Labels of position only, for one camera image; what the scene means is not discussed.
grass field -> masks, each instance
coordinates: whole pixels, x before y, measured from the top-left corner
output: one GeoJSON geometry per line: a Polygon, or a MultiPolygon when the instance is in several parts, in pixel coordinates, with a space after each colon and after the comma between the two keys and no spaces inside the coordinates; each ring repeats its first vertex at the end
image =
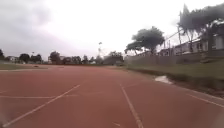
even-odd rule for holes
{"type": "Polygon", "coordinates": [[[18,69],[35,69],[35,67],[22,66],[16,64],[0,64],[0,70],[18,70],[18,69]]]}
{"type": "Polygon", "coordinates": [[[196,64],[177,64],[172,66],[137,66],[131,65],[132,69],[145,69],[151,71],[159,71],[171,74],[181,74],[192,77],[213,77],[217,79],[224,79],[224,60],[213,63],[196,63],[196,64]]]}

wall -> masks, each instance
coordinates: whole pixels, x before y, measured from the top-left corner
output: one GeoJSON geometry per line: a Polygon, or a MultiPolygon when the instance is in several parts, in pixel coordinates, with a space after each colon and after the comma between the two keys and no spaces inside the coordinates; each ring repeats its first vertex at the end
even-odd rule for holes
{"type": "MultiPolygon", "coordinates": [[[[183,54],[176,56],[129,56],[125,57],[127,64],[134,65],[173,65],[173,64],[188,64],[200,62],[203,56],[208,55],[208,52],[198,52],[191,54],[183,54]]],[[[224,49],[214,50],[210,53],[212,57],[224,57],[224,49]]]]}

red running track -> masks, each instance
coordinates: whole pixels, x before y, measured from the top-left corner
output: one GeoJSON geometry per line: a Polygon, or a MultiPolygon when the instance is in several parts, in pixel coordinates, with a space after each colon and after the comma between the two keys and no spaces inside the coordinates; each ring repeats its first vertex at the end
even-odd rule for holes
{"type": "Polygon", "coordinates": [[[0,72],[7,128],[224,128],[224,100],[113,68],[0,72]]]}

lane marking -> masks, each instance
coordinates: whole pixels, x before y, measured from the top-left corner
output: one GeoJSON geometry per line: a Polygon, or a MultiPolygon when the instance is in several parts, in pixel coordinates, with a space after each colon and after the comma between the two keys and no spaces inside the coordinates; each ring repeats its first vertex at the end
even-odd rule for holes
{"type": "Polygon", "coordinates": [[[221,97],[216,97],[216,96],[209,95],[207,93],[198,92],[198,91],[191,90],[191,89],[188,89],[188,88],[180,87],[180,86],[175,85],[175,84],[174,84],[173,87],[176,87],[179,90],[186,90],[186,91],[193,92],[193,93],[196,93],[196,94],[199,94],[199,95],[204,95],[204,96],[207,96],[207,97],[210,97],[210,98],[214,98],[214,99],[217,99],[217,100],[224,100],[224,98],[221,98],[221,97]]]}
{"type": "Polygon", "coordinates": [[[190,96],[190,97],[193,97],[193,98],[195,98],[195,99],[202,100],[202,101],[204,101],[204,102],[207,102],[207,103],[210,103],[210,104],[213,104],[213,105],[219,106],[219,107],[221,107],[221,108],[224,108],[224,105],[217,104],[217,103],[215,103],[215,102],[212,102],[212,101],[209,101],[209,100],[205,100],[205,99],[202,99],[202,98],[199,98],[199,97],[196,97],[196,96],[190,95],[190,94],[187,94],[187,95],[188,95],[188,96],[190,96]]]}
{"type": "MultiPolygon", "coordinates": [[[[73,94],[73,95],[64,95],[63,97],[77,97],[77,96],[89,96],[89,95],[97,95],[103,92],[92,92],[92,93],[84,93],[84,94],[73,94]]],[[[0,98],[6,99],[53,99],[57,96],[4,96],[0,95],[0,98]]]]}
{"type": "Polygon", "coordinates": [[[142,124],[142,122],[141,122],[141,120],[140,120],[140,118],[139,118],[139,116],[138,116],[138,113],[135,111],[134,106],[133,106],[133,104],[131,103],[131,100],[129,99],[129,97],[128,97],[126,91],[124,90],[124,87],[122,87],[121,84],[119,84],[119,85],[120,85],[120,87],[121,87],[121,89],[122,89],[122,91],[123,91],[123,94],[124,94],[124,96],[125,96],[127,102],[128,102],[128,106],[129,106],[129,108],[130,108],[130,110],[131,110],[132,115],[133,115],[134,118],[135,118],[135,121],[136,121],[136,123],[137,123],[137,125],[138,125],[138,128],[144,128],[144,127],[143,127],[143,124],[142,124]]]}
{"type": "Polygon", "coordinates": [[[0,95],[0,98],[7,98],[7,99],[52,99],[52,98],[55,98],[55,97],[57,97],[57,96],[43,96],[43,97],[41,97],[41,96],[38,96],[38,97],[32,97],[32,96],[1,96],[0,95]]]}
{"type": "Polygon", "coordinates": [[[5,93],[5,92],[8,92],[8,91],[1,91],[0,94],[1,94],[1,93],[5,93]]]}
{"type": "Polygon", "coordinates": [[[57,97],[55,97],[55,98],[49,100],[48,102],[46,102],[46,103],[44,103],[44,104],[42,104],[42,105],[40,105],[40,106],[34,108],[33,110],[31,110],[31,111],[29,111],[29,112],[27,112],[27,113],[25,113],[25,114],[23,114],[23,115],[21,115],[21,116],[15,118],[15,119],[9,121],[8,123],[3,124],[3,128],[6,128],[6,127],[8,127],[8,126],[10,126],[10,125],[12,125],[12,124],[14,124],[14,123],[16,123],[17,121],[19,121],[19,120],[21,120],[21,119],[23,119],[23,118],[25,118],[25,117],[27,117],[27,116],[33,114],[34,112],[36,112],[36,111],[38,111],[38,110],[44,108],[45,106],[49,105],[50,103],[52,103],[52,102],[54,102],[54,101],[56,101],[56,100],[62,98],[64,95],[66,95],[66,94],[68,94],[69,92],[73,91],[74,89],[78,88],[79,86],[80,86],[80,85],[74,86],[73,88],[69,89],[68,91],[64,92],[63,94],[61,94],[61,95],[59,95],[59,96],[57,96],[57,97]]]}

cloud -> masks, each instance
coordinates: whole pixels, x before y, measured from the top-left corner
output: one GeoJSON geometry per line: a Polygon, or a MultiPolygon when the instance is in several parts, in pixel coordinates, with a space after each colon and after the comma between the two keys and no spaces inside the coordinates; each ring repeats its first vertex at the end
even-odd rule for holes
{"type": "Polygon", "coordinates": [[[51,18],[43,3],[43,0],[0,1],[0,48],[5,55],[35,52],[46,59],[53,50],[61,50],[62,54],[74,50],[41,29],[51,18]]]}

